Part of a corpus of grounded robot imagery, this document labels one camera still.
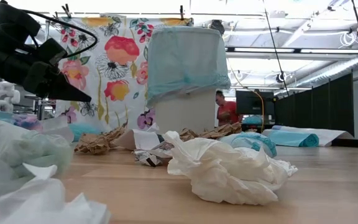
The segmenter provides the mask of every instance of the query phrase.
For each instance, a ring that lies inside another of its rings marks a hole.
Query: red shirt
[[[236,113],[236,102],[227,101],[218,108],[219,125],[234,124],[239,122],[239,115]]]

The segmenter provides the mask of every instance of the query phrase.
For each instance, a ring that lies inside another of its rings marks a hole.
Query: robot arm
[[[20,103],[20,92],[18,90],[13,91],[13,97],[11,98],[11,103],[15,103],[15,104]]]
[[[57,64],[67,52],[55,40],[48,39],[36,49],[24,44],[39,29],[40,24],[27,13],[6,1],[0,2],[0,78],[21,85],[41,98],[91,101],[90,96],[71,86],[59,71]]]

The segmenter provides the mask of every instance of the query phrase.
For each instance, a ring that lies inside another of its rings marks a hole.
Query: white robot
[[[0,100],[0,111],[13,113],[13,103],[20,102],[20,92],[15,90],[13,83],[0,82],[0,98],[5,96],[3,100]]]

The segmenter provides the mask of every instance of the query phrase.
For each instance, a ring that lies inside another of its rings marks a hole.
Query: computer monitor
[[[272,92],[259,92],[264,100],[265,115],[274,116],[274,94]],[[258,115],[262,114],[262,101],[259,96],[251,91],[236,91],[237,114]]]

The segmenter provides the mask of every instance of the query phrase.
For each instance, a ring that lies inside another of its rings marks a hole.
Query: floral fabric
[[[191,19],[62,18],[92,32],[98,43],[90,50],[63,59],[59,68],[68,81],[92,97],[90,103],[57,101],[56,115],[69,123],[89,123],[110,131],[128,122],[132,129],[147,129],[155,111],[146,107],[147,45],[155,29],[192,26]],[[89,47],[94,38],[81,31],[52,24],[61,33],[60,44],[69,54]]]

